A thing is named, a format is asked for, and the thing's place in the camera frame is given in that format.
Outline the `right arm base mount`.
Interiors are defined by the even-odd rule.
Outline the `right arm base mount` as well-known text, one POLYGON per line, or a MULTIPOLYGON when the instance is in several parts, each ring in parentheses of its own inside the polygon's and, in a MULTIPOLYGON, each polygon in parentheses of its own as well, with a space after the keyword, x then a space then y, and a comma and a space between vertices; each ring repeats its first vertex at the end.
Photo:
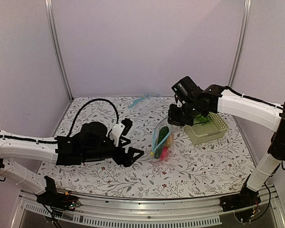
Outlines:
POLYGON ((260 202, 258 191, 252 191, 246 185, 240 193, 220 198, 223 211, 234 211, 235 218, 241 223, 249 223, 255 218, 260 212, 260 202))

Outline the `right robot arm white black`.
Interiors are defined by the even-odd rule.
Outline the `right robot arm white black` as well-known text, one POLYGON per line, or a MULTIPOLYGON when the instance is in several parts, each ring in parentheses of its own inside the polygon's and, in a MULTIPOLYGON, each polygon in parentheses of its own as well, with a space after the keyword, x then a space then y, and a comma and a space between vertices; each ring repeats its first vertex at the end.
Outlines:
POLYGON ((222 113, 256 123, 273 132, 267 154, 247 178, 244 189, 236 197, 240 207, 246 207, 268 178, 285 161, 285 102, 273 104, 236 92, 229 86, 197 86, 185 76, 171 87, 175 104, 169 106, 168 123, 175 126, 193 126, 198 115, 222 113))

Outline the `red toy apple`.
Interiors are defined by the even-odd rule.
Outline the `red toy apple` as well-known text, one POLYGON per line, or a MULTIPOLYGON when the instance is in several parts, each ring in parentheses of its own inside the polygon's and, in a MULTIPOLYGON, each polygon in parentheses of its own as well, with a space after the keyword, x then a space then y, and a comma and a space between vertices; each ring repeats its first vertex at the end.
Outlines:
POLYGON ((160 159, 166 159, 169 156, 169 152, 170 152, 169 148, 164 146, 160 154, 160 159))

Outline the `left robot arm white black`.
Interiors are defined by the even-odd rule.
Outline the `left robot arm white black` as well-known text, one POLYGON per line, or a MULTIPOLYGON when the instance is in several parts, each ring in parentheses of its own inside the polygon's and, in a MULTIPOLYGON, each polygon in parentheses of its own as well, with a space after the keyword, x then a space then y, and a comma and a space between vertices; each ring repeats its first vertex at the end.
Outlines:
POLYGON ((11 134, 0 129, 0 176, 13 180, 16 185, 42 195, 50 206, 57 206, 61 196, 56 192, 53 179, 40 179, 37 174, 16 163, 15 158, 48 162, 58 166, 80 165, 113 159, 118 165, 130 167, 144 154, 130 147, 126 138, 133 123, 130 119, 117 119, 111 130, 97 121, 85 123, 75 135, 34 138, 11 134))

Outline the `dark green toy cucumber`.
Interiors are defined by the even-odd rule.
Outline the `dark green toy cucumber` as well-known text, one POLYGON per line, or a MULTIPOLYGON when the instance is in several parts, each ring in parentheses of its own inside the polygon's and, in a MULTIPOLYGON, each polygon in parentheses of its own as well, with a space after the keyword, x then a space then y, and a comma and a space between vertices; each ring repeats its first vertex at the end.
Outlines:
POLYGON ((169 127, 164 126, 160 129, 158 139, 157 139, 157 144, 154 149, 154 157, 158 159, 160 157, 160 154, 163 150, 163 147, 165 145, 165 141, 167 140, 167 135, 169 135, 170 130, 169 127))

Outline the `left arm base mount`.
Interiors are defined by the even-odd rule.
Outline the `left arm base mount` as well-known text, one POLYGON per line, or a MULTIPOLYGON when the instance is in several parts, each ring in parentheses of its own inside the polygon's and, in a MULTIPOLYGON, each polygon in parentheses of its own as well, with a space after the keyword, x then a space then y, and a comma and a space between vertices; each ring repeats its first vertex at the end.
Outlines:
POLYGON ((74 211, 75 208, 81 205, 79 198, 71 194, 71 191, 66 193, 57 192, 55 181, 49 176, 44 177, 46 181, 45 192, 36 195, 37 202, 46 206, 50 206, 58 210, 74 211))

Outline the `clear zip bag blue zipper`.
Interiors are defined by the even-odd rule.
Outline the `clear zip bag blue zipper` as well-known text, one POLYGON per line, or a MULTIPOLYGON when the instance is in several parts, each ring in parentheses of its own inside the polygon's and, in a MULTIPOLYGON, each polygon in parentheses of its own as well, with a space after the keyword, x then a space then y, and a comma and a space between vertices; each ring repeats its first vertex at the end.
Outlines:
POLYGON ((165 160, 174 149, 174 129, 168 123, 168 117, 161 120, 153 132, 150 155, 157 160, 165 160))

